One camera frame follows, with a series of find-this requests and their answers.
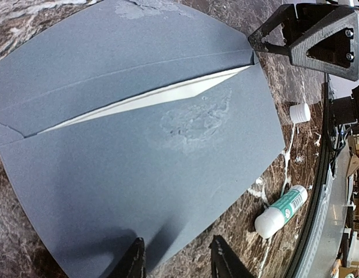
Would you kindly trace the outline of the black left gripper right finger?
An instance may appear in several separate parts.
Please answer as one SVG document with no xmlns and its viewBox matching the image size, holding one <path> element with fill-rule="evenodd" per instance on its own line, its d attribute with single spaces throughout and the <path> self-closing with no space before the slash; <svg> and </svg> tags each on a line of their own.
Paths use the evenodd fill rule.
<svg viewBox="0 0 359 278">
<path fill-rule="evenodd" d="M 254 278 L 238 255 L 221 235 L 214 235 L 211 244 L 211 275 L 213 278 Z"/>
</svg>

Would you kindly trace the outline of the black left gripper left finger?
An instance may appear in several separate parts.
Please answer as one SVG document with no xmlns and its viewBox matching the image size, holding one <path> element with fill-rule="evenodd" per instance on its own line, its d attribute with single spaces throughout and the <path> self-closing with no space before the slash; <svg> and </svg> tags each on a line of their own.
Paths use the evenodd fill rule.
<svg viewBox="0 0 359 278">
<path fill-rule="evenodd" d="M 146 249 L 144 239 L 137 237 L 122 256 L 108 278 L 145 278 Z"/>
</svg>

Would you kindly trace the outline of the green white glue stick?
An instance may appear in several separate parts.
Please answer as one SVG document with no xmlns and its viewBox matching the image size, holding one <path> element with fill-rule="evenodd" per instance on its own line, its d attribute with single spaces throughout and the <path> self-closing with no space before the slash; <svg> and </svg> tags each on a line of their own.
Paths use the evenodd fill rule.
<svg viewBox="0 0 359 278">
<path fill-rule="evenodd" d="M 295 185 L 269 206 L 255 219 L 255 230 L 263 239 L 269 239 L 276 234 L 304 205 L 308 197 L 305 187 Z"/>
</svg>

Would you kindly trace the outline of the white glue stick cap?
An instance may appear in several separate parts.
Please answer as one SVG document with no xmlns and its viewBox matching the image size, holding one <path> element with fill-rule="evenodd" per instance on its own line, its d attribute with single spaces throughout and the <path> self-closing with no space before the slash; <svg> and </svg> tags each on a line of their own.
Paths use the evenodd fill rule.
<svg viewBox="0 0 359 278">
<path fill-rule="evenodd" d="M 290 106 L 289 115 L 292 123 L 294 124 L 309 122 L 311 119 L 311 112 L 307 103 Z"/>
</svg>

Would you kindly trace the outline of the blue-grey envelope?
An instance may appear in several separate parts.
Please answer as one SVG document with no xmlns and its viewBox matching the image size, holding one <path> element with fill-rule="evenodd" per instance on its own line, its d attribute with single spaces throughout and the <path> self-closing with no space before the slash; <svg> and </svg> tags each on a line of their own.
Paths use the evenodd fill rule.
<svg viewBox="0 0 359 278">
<path fill-rule="evenodd" d="M 41 131 L 249 65 L 200 95 Z M 0 62 L 0 157 L 69 277 L 107 277 L 137 237 L 153 269 L 222 215 L 285 146 L 247 37 L 169 1 L 103 1 Z"/>
</svg>

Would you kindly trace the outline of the white letter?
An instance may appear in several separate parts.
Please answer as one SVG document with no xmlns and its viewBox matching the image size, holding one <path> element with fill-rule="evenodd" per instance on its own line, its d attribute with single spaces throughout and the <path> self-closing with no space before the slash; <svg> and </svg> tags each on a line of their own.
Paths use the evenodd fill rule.
<svg viewBox="0 0 359 278">
<path fill-rule="evenodd" d="M 189 79 L 187 81 L 182 81 L 169 86 L 161 87 L 159 89 L 151 90 L 137 96 L 114 102 L 112 104 L 106 105 L 105 107 L 94 109 L 90 112 L 49 127 L 40 133 L 46 133 L 52 130 L 61 129 L 66 126 L 71 126 L 77 123 L 82 123 L 121 112 L 193 98 L 232 78 L 240 72 L 247 70 L 248 68 L 250 68 L 249 65 L 228 69 L 225 71 L 204 75 L 198 78 Z"/>
</svg>

